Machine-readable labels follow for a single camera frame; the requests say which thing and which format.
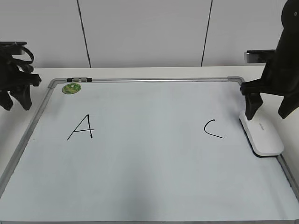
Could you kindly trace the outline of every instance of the round sticker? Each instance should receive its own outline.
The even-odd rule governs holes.
[[[64,94],[74,94],[74,93],[79,92],[80,89],[81,89],[80,84],[78,84],[78,83],[70,83],[70,84],[65,85],[62,88],[62,92]]]

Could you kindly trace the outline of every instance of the whiteboard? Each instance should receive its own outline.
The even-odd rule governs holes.
[[[3,192],[0,220],[299,217],[277,159],[251,151],[237,82],[95,81],[72,95],[64,85],[52,90]]]

